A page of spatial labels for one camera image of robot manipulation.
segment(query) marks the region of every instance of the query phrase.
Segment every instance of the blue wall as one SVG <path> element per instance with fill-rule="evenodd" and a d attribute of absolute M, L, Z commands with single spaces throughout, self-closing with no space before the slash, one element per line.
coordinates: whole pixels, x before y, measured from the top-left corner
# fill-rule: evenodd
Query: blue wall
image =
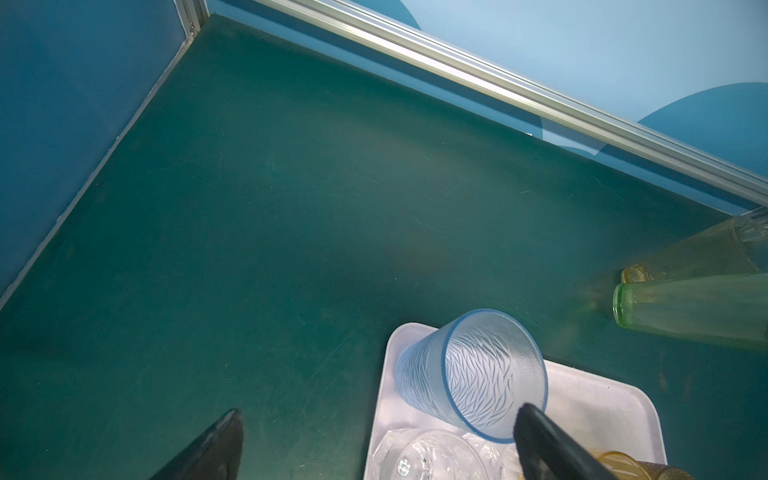
<path fill-rule="evenodd" d="M 183 41 L 173 0 L 0 0 L 0 293 Z"/>
<path fill-rule="evenodd" d="M 768 177 L 766 0 L 357 0 Z M 731 214 L 745 206 L 541 120 L 542 138 Z"/>

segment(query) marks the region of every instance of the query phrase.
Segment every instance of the overturned glass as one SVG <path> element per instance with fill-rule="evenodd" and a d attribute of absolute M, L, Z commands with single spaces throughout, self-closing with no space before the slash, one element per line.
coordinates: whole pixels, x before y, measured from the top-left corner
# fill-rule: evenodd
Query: overturned glass
<path fill-rule="evenodd" d="M 622 283 L 768 272 L 768 207 L 730 218 L 629 266 Z"/>
<path fill-rule="evenodd" d="M 768 273 L 621 283 L 614 317 L 628 329 L 768 351 Z"/>

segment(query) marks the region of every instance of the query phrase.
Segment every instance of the blue backdrop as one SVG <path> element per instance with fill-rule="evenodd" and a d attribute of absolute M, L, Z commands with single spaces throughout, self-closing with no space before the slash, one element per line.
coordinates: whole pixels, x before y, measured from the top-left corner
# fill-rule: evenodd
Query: blue backdrop
<path fill-rule="evenodd" d="M 0 292 L 183 41 L 173 0 L 0 0 Z"/>

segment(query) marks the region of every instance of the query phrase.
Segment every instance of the glass rim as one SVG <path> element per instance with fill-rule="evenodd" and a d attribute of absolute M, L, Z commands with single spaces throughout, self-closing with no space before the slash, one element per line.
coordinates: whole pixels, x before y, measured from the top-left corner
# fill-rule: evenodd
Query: glass rim
<path fill-rule="evenodd" d="M 547 400 L 549 398 L 549 378 L 547 375 L 547 366 L 544 364 L 544 357 L 541 354 L 541 350 L 538 348 L 538 344 L 533 340 L 533 336 L 530 334 L 529 331 L 526 330 L 526 328 L 520 324 L 516 319 L 512 318 L 511 316 L 507 315 L 504 312 L 500 312 L 499 310 L 494 310 L 491 308 L 481 308 L 476 310 L 471 310 L 464 315 L 460 316 L 458 319 L 456 319 L 453 322 L 453 325 L 451 325 L 451 329 L 448 331 L 448 334 L 445 336 L 445 340 L 442 343 L 442 350 L 441 350 L 441 364 L 440 364 L 440 370 L 442 374 L 442 385 L 443 388 L 445 388 L 445 396 L 448 397 L 448 401 L 451 404 L 451 407 L 453 408 L 453 411 L 456 413 L 458 418 L 462 421 L 464 425 L 466 425 L 471 433 L 476 434 L 480 438 L 484 440 L 488 440 L 490 442 L 494 443 L 515 443 L 515 437 L 511 436 L 508 439 L 502 439 L 498 437 L 494 437 L 491 435 L 488 435 L 487 433 L 481 432 L 476 427 L 474 427 L 470 422 L 467 421 L 466 417 L 459 411 L 458 406 L 456 405 L 456 402 L 453 400 L 453 395 L 451 395 L 451 390 L 448 387 L 448 376 L 445 373 L 445 354 L 448 351 L 448 343 L 451 340 L 451 337 L 453 336 L 453 332 L 456 330 L 456 327 L 459 326 L 464 320 L 468 319 L 470 316 L 476 315 L 478 313 L 496 313 L 512 323 L 512 325 L 518 327 L 521 332 L 525 334 L 525 337 L 528 339 L 528 341 L 533 345 L 534 351 L 536 353 L 536 357 L 538 358 L 538 362 L 541 364 L 541 371 L 544 373 L 544 401 L 541 404 L 541 410 L 542 412 L 546 410 L 547 408 Z"/>

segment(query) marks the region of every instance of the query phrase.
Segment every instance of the textured glass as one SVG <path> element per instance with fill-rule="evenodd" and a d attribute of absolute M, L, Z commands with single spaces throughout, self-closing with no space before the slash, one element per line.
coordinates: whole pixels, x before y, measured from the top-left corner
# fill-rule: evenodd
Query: textured glass
<path fill-rule="evenodd" d="M 768 271 L 768 207 L 730 218 L 621 273 L 623 283 Z"/>
<path fill-rule="evenodd" d="M 395 382 L 411 406 L 495 442 L 513 441 L 524 403 L 544 408 L 547 401 L 538 347 L 496 310 L 474 310 L 410 346 Z"/>

